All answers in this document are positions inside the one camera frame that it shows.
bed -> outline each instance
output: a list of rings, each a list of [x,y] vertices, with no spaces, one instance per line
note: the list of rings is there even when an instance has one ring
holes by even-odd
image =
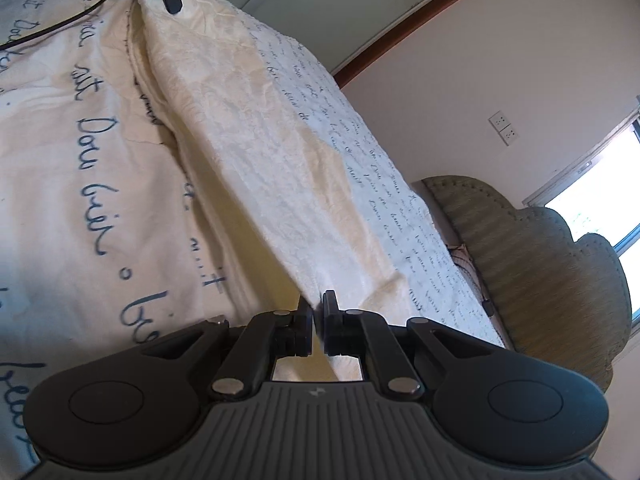
[[[0,0],[0,38],[92,1]],[[219,314],[332,288],[342,308],[501,344],[314,56],[223,0],[183,4],[108,0],[0,52],[0,478],[37,462],[21,413],[39,381]]]

headboard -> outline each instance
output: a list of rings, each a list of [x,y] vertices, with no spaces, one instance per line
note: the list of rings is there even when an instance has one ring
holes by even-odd
[[[474,178],[423,182],[466,244],[514,348],[606,390],[631,330],[629,290],[609,242],[597,234],[574,242],[556,211],[515,209]]]

wall socket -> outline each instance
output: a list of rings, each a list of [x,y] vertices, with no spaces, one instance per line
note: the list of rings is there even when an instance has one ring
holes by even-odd
[[[502,112],[498,112],[497,114],[490,117],[489,122],[494,126],[498,133],[503,131],[507,126],[509,126],[509,124],[511,124],[511,121],[508,120]]]
[[[498,135],[502,137],[502,140],[507,146],[511,146],[518,138],[518,134],[515,128],[509,124],[503,131],[498,132]]]
[[[502,112],[492,115],[489,118],[489,122],[507,146],[511,146],[518,138],[518,134],[516,133],[515,128],[511,125],[511,121],[508,120]]]

brown wooden molding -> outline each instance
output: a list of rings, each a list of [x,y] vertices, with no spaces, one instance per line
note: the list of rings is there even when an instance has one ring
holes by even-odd
[[[391,50],[409,34],[423,26],[434,16],[440,14],[447,7],[452,6],[456,1],[458,0],[431,0],[413,14],[407,16],[402,22],[398,23],[384,36],[374,41],[338,71],[334,76],[338,86],[343,88],[349,81],[355,78],[385,52]]]

bright daylight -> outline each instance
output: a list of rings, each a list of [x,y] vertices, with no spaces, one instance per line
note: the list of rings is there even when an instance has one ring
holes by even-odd
[[[634,316],[640,309],[640,244],[620,242],[640,224],[640,202],[634,183],[640,178],[640,142],[632,126],[616,136],[597,162],[546,206],[558,211],[574,240],[586,233],[604,236],[616,248],[625,271]]]

